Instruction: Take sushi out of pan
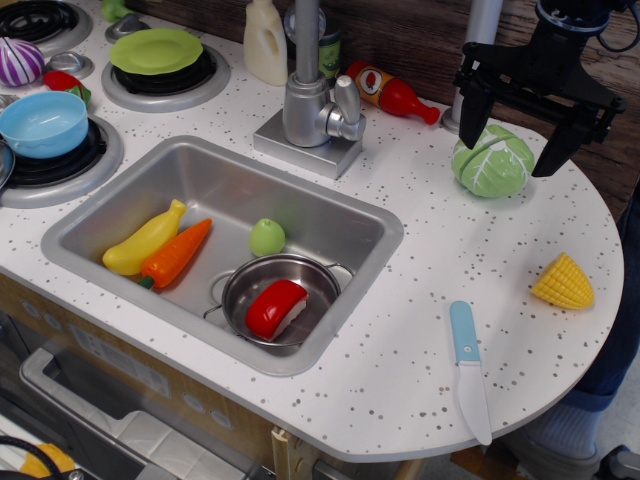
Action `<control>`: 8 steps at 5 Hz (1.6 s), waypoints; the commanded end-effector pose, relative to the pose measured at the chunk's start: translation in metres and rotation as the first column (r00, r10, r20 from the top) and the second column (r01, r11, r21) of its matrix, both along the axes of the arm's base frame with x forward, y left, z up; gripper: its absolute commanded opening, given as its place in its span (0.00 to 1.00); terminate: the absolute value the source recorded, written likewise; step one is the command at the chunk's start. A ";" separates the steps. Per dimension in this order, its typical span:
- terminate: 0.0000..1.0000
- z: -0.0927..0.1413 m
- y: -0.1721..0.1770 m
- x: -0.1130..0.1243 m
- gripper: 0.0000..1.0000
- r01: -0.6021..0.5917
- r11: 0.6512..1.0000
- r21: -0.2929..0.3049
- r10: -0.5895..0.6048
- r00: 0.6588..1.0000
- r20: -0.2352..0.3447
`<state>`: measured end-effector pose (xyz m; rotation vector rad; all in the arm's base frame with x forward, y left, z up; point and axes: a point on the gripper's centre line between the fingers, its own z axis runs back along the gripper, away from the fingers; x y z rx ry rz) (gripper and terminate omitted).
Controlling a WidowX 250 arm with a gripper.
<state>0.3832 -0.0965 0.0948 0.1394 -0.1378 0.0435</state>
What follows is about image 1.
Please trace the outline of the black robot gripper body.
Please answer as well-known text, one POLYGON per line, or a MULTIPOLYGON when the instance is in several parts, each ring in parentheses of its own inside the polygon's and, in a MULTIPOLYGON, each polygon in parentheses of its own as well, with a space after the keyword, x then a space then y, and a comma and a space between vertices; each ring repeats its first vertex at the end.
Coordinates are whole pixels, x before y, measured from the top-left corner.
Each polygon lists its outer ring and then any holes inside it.
POLYGON ((516 47, 468 42, 456 74, 461 88, 478 80, 499 102, 548 123, 578 115, 592 118, 586 143, 602 142, 624 101, 590 77, 580 57, 607 18, 541 18, 528 44, 516 47))

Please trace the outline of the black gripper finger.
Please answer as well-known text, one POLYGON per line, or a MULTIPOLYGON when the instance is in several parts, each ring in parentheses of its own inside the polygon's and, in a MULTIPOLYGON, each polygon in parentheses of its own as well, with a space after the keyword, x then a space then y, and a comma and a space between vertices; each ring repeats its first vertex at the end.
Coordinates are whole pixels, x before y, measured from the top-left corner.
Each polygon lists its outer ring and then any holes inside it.
POLYGON ((461 88, 461 94, 463 102, 459 138, 466 147, 473 148, 486 127, 495 103, 495 95, 491 88, 478 80, 470 80, 461 88))
POLYGON ((563 119, 547 141, 532 175, 550 177, 554 175, 589 139, 592 118, 578 115, 563 119))

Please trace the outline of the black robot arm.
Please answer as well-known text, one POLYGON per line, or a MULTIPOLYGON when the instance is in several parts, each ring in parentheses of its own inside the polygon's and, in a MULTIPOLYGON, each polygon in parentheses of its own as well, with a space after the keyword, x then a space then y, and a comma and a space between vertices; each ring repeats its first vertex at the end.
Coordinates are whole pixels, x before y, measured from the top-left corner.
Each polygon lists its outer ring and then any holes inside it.
POLYGON ((500 103, 555 127, 535 177, 553 175, 581 146, 603 142, 626 103, 586 72, 581 56, 587 41, 607 28, 612 12, 635 8, 632 1, 540 1, 528 44, 466 43, 454 81, 463 97, 460 140, 474 147, 500 103))

